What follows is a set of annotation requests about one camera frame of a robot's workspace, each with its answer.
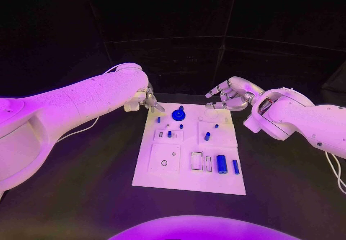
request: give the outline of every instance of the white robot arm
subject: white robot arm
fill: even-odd
[[[219,92],[222,102],[206,104],[206,108],[241,111],[251,104],[244,125],[254,133],[264,130],[274,139],[284,141],[298,132],[317,149],[346,159],[346,108],[316,106],[288,88],[264,91],[239,77],[225,81],[206,97]]]
[[[121,106],[131,112],[140,105],[164,112],[134,63],[43,94],[0,98],[0,193],[32,177],[69,130]]]

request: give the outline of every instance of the dark background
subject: dark background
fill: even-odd
[[[316,104],[346,106],[345,1],[13,0],[1,5],[0,13],[1,97],[39,94],[101,75],[120,63],[136,62],[143,66],[156,93],[205,95],[221,82],[238,76],[265,90],[294,88]],[[241,113],[242,119],[236,120],[235,127],[239,128],[236,136],[242,146],[239,156],[248,159],[242,166],[244,172],[248,172],[244,177],[248,200],[222,194],[163,192],[161,189],[131,187],[147,115],[144,110],[131,114],[138,114],[136,117],[141,121],[130,134],[131,139],[124,141],[128,144],[136,142],[133,155],[123,145],[111,149],[118,144],[112,135],[124,136],[117,124],[123,129],[130,128],[125,121],[112,122],[115,118],[127,119],[127,115],[117,111],[104,116],[105,122],[101,121],[99,127],[95,126],[94,131],[87,133],[89,138],[75,136],[76,141],[66,140],[72,141],[72,148],[61,146],[53,149],[42,167],[45,169],[4,196],[0,219],[12,224],[17,222],[17,228],[13,228],[13,233],[16,229],[19,231],[17,236],[32,236],[23,219],[36,224],[35,233],[40,231],[40,224],[45,225],[46,232],[40,236],[85,239],[87,235],[78,235],[76,229],[82,232],[89,228],[89,232],[97,232],[95,235],[89,234],[89,239],[95,239],[111,237],[149,220],[192,214],[235,218],[303,239],[343,239],[345,199],[323,154],[300,136],[294,135],[278,143],[264,133],[249,134],[241,124],[247,113]],[[255,148],[258,141],[270,141],[270,145],[262,143]],[[88,157],[81,152],[85,148],[94,149],[87,151]],[[287,148],[293,150],[283,155]],[[272,156],[280,154],[284,157],[278,161]],[[87,165],[79,163],[84,158],[89,159]],[[117,165],[124,158],[133,158],[130,166]],[[314,160],[320,162],[306,174]],[[105,169],[107,174],[88,172],[95,167],[95,161],[99,161],[97,166]],[[63,172],[76,169],[79,175],[66,178]],[[112,175],[117,169],[121,169],[120,176]],[[270,175],[257,176],[261,180],[258,185],[252,185],[249,173],[255,174],[258,170]],[[287,186],[284,180],[280,181],[280,170],[284,179],[296,181],[296,185]],[[101,177],[107,186],[98,186],[101,190],[95,191],[88,184],[97,185],[98,179],[94,178]],[[108,195],[112,186],[120,184],[118,179],[125,183],[124,189],[117,189],[120,192]],[[81,195],[71,186],[81,189]],[[290,197],[281,188],[288,188]],[[125,196],[124,201],[117,200],[118,195]],[[177,204],[169,210],[170,207],[159,202],[173,203],[170,199],[174,196],[189,205]],[[195,206],[196,199],[203,199],[206,205]],[[146,210],[141,213],[125,211],[133,208],[125,206],[125,201],[140,204],[136,210]],[[258,205],[258,208],[236,211],[231,210],[232,204],[242,210],[258,204],[262,208]]]

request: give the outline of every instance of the cable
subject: cable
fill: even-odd
[[[112,69],[115,69],[120,65],[114,66],[110,70],[107,70],[107,72],[105,72],[102,75],[105,75],[105,74],[107,74]],[[63,138],[61,138],[61,139],[58,140],[58,142],[61,142],[63,139],[66,139],[66,138],[71,137],[72,135],[79,134],[81,132],[89,130],[89,129],[95,126],[98,120],[99,120],[99,116],[97,117],[94,124],[92,124],[88,128],[85,128],[85,129],[81,130],[81,131],[76,131],[76,132],[71,133],[68,136],[65,136]]]
[[[342,166],[340,166],[339,159],[337,159],[336,155],[332,154],[333,159],[334,159],[336,164],[337,164],[337,167],[339,167],[339,169],[336,171],[334,166],[333,166],[332,161],[330,161],[329,153],[327,152],[324,152],[324,153],[326,153],[326,159],[329,161],[329,164],[330,164],[330,167],[332,167],[332,170],[333,170],[333,174],[334,174],[334,176],[337,178],[337,185],[339,185],[340,191],[346,194],[346,191],[343,190],[343,187],[346,188],[346,184],[345,184],[345,182],[342,180]]]

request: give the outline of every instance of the robotic hand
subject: robotic hand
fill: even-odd
[[[114,68],[43,94],[0,98],[0,193],[32,177],[62,135],[81,124],[121,106],[127,112],[140,106],[164,112],[143,68],[134,63]]]
[[[346,108],[316,106],[309,98],[288,88],[264,91],[248,80],[232,77],[208,94],[221,92],[221,101],[208,103],[208,109],[241,111],[252,105],[244,125],[257,134],[261,130],[284,141],[298,132],[310,144],[346,159]]]

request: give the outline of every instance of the dark floor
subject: dark floor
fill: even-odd
[[[157,98],[209,101],[190,95]],[[56,144],[35,176],[7,192],[0,239],[107,239],[180,215],[242,220],[304,240],[345,239],[345,195],[324,153],[297,133],[285,141],[254,134],[242,125],[248,115],[249,109],[232,113],[247,196],[131,186],[147,110],[118,109]]]

